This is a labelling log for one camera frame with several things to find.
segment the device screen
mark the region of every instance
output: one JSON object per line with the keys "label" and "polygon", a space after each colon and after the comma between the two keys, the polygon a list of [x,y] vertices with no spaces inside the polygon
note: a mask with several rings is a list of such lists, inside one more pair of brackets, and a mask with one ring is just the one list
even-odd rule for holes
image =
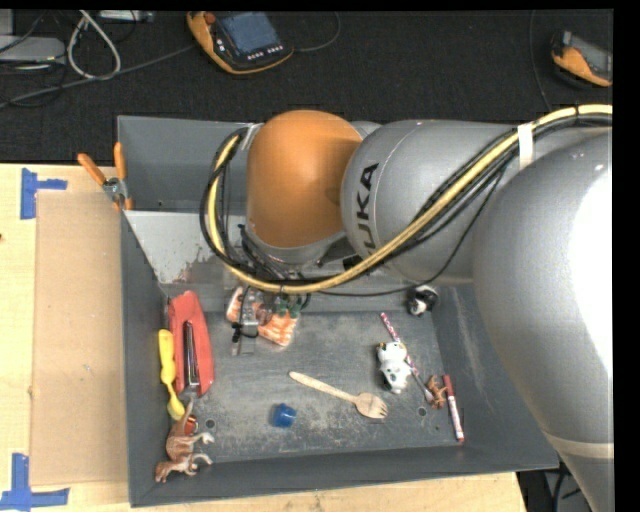
{"label": "device screen", "polygon": [[251,53],[259,48],[280,43],[269,18],[262,12],[248,12],[218,19],[239,53]]}

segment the black carpet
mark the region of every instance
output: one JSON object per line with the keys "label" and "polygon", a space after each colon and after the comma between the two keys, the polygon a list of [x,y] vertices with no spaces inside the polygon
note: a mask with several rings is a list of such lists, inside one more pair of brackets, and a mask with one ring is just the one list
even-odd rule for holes
{"label": "black carpet", "polygon": [[[41,13],[15,10],[15,34],[26,33]],[[124,70],[188,48],[110,80],[88,82],[70,68],[2,66],[0,161],[75,163],[86,152],[110,165],[120,114],[262,122],[311,108],[349,121],[517,124],[566,105],[613,102],[613,86],[566,81],[550,56],[557,29],[612,51],[613,9],[270,13],[280,37],[296,48],[321,46],[339,30],[338,37],[242,77],[224,72],[196,46],[185,14],[156,11],[146,24],[99,20],[117,43]],[[47,11],[33,35],[66,44],[79,20],[78,11]],[[113,57],[93,29],[74,55],[91,74],[112,69]],[[24,98],[42,89],[50,92]]]}

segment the cardboard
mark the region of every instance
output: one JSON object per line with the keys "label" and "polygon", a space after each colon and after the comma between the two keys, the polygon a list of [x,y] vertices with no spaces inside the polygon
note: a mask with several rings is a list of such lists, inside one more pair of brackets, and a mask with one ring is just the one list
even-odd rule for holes
{"label": "cardboard", "polygon": [[30,480],[126,480],[119,213],[86,173],[55,175],[67,190],[37,193]]}

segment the kuka logo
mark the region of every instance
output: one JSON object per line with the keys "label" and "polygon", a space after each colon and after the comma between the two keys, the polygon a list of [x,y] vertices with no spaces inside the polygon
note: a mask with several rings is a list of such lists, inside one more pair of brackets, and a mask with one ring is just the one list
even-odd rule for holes
{"label": "kuka logo", "polygon": [[371,195],[371,178],[373,177],[373,173],[378,168],[379,164],[373,164],[369,167],[365,167],[362,170],[362,174],[360,175],[360,185],[364,187],[365,190],[358,190],[358,194],[356,195],[356,217],[360,221],[358,222],[358,229],[363,232],[365,235],[363,245],[368,249],[369,254],[372,254],[375,251],[376,244],[373,242],[373,235],[371,234],[371,228],[369,227],[369,197]]}

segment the marker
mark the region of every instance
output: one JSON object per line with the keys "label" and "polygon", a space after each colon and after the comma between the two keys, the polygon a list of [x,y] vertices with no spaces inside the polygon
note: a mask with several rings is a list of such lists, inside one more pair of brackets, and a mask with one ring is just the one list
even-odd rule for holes
{"label": "marker", "polygon": [[453,392],[451,377],[445,374],[442,376],[442,381],[447,388],[447,401],[449,402],[449,410],[451,411],[451,419],[453,420],[456,439],[462,443],[464,442],[464,432],[462,431],[462,423],[460,423],[460,415],[458,414],[458,405],[456,404],[456,396]]}

